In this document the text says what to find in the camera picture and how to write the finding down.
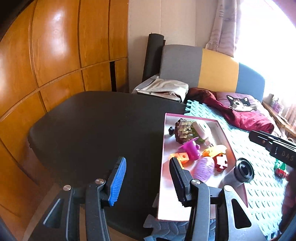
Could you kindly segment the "person's hand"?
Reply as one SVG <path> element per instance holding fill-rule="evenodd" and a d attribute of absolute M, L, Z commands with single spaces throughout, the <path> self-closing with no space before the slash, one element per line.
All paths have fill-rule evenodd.
<path fill-rule="evenodd" d="M 282 218 L 279 224 L 280 232 L 284 232 L 288 224 L 292 220 L 295 213 L 295 169 L 293 169 L 287 177 L 287 185 L 285 187 L 285 197 L 282 203 Z"/>

